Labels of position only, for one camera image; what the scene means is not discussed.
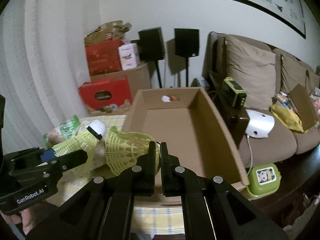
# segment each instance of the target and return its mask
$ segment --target power cord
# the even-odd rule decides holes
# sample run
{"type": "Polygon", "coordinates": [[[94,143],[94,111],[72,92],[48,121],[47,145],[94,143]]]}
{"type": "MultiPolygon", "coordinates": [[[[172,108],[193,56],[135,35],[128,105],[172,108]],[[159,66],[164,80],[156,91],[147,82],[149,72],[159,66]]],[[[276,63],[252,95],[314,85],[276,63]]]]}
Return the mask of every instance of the power cord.
{"type": "Polygon", "coordinates": [[[249,142],[249,135],[246,136],[247,137],[247,143],[248,143],[248,146],[249,146],[249,150],[250,150],[250,159],[251,159],[251,164],[250,164],[250,169],[247,173],[247,176],[249,175],[251,169],[252,169],[252,166],[253,166],[253,160],[252,160],[252,149],[251,149],[251,145],[250,145],[250,142],[249,142]]]}

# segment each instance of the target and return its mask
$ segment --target black band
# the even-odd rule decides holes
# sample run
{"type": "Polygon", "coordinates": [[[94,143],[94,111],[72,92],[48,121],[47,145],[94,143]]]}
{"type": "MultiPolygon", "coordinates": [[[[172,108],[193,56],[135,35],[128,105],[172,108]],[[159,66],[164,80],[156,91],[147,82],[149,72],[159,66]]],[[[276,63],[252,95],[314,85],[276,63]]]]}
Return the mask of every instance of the black band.
{"type": "Polygon", "coordinates": [[[92,135],[97,138],[99,141],[102,139],[102,135],[98,134],[95,130],[93,130],[90,126],[87,127],[87,130],[92,133],[92,135]]]}

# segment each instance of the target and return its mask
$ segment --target speaker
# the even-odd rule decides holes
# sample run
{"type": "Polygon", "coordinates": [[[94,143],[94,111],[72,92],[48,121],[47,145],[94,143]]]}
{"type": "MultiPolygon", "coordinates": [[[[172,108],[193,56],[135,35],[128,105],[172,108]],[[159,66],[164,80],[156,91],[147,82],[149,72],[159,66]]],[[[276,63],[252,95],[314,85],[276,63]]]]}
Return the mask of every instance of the speaker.
{"type": "Polygon", "coordinates": [[[199,56],[199,30],[174,29],[175,54],[184,58],[199,56]]]}
{"type": "Polygon", "coordinates": [[[140,59],[144,61],[163,60],[165,51],[161,27],[138,32],[141,48],[140,59]]]}

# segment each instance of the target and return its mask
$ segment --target sofa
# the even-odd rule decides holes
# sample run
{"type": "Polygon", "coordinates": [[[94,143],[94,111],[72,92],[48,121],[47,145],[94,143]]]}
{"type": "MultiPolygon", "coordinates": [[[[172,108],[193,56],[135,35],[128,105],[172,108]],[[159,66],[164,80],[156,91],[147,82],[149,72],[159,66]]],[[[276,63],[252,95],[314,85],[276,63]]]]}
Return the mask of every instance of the sofa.
{"type": "MultiPolygon", "coordinates": [[[[208,37],[206,52],[207,72],[217,91],[221,88],[222,81],[226,77],[226,45],[225,35],[222,33],[212,32],[208,37]]],[[[276,54],[276,90],[280,92],[281,86],[281,63],[280,57],[284,55],[299,63],[310,72],[314,73],[311,66],[299,60],[288,52],[276,48],[272,45],[263,43],[243,36],[231,35],[240,41],[259,49],[270,51],[276,54]]],[[[231,109],[220,97],[218,109],[224,118],[236,145],[238,146],[241,159],[246,167],[250,167],[250,151],[246,137],[244,135],[246,125],[248,124],[248,115],[245,109],[231,109]]],[[[264,114],[273,115],[269,110],[257,110],[264,114]]],[[[302,154],[315,148],[320,142],[320,133],[314,127],[311,127],[307,133],[296,133],[287,129],[276,117],[275,126],[269,133],[268,138],[256,139],[250,138],[252,148],[253,166],[260,166],[269,163],[275,163],[290,158],[294,154],[302,154]]]]}

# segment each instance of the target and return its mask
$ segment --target white curtain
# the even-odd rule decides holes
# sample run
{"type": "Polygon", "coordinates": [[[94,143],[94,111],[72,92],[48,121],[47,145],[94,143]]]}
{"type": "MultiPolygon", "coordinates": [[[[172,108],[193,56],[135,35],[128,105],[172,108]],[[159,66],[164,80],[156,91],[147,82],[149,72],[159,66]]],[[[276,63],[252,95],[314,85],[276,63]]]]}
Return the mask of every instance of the white curtain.
{"type": "Polygon", "coordinates": [[[45,133],[88,115],[77,91],[90,81],[83,37],[99,24],[98,0],[10,0],[0,16],[4,153],[43,147],[45,133]]]}

